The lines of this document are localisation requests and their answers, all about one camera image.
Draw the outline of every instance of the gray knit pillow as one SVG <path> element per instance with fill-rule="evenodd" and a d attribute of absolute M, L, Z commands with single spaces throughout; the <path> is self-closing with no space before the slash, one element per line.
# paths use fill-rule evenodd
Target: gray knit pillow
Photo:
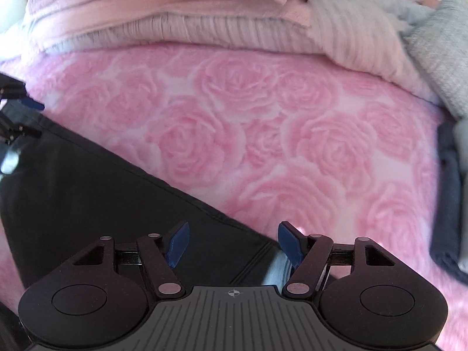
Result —
<path fill-rule="evenodd" d="M 450 113 L 456 119 L 468 118 L 468 2 L 442 0 L 427 20 L 402 38 Z"/>

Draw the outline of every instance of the black fabric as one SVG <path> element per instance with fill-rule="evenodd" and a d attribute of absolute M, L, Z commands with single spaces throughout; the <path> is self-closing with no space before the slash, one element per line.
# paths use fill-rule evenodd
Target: black fabric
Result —
<path fill-rule="evenodd" d="M 430 254 L 432 260 L 448 274 L 468 283 L 468 275 L 460 271 L 457 265 L 460 253 L 462 179 L 453 141 L 453 125 L 453 122 L 445 122 L 438 128 L 441 174 Z"/>
<path fill-rule="evenodd" d="M 0 350 L 23 351 L 30 345 L 20 319 L 0 302 Z"/>
<path fill-rule="evenodd" d="M 180 220 L 191 231 L 175 269 L 186 287 L 261 284 L 276 242 L 18 102 L 3 112 L 42 131 L 0 149 L 4 173 L 20 154 L 0 181 L 0 214 L 26 286 L 100 236 L 134 242 Z"/>

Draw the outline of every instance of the metal pin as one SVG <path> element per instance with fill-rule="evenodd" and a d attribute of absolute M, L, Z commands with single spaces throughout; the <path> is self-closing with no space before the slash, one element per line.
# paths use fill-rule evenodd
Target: metal pin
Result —
<path fill-rule="evenodd" d="M 286 290 L 291 294 L 306 294 L 310 290 L 310 288 L 305 283 L 295 282 L 290 283 L 286 287 Z"/>
<path fill-rule="evenodd" d="M 162 294 L 177 294 L 182 290 L 182 287 L 178 283 L 166 282 L 159 285 L 158 290 Z"/>

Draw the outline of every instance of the bedspread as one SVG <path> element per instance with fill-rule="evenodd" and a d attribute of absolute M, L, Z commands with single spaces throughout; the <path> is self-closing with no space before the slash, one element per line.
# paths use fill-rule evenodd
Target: bedspread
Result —
<path fill-rule="evenodd" d="M 445 295 L 439 346 L 468 349 L 468 288 L 428 252 L 439 108 L 321 56 L 157 44 L 0 70 L 46 116 L 267 236 L 289 220 L 336 242 L 371 237 Z M 1 241 L 0 298 L 14 308 Z"/>

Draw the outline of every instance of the crosshair mark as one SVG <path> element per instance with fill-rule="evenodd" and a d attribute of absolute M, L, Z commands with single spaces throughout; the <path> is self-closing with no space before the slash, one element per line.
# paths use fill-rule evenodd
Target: crosshair mark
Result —
<path fill-rule="evenodd" d="M 238 295 L 242 294 L 240 291 L 237 289 L 232 289 L 228 291 L 226 294 L 229 294 L 232 298 L 236 298 Z"/>

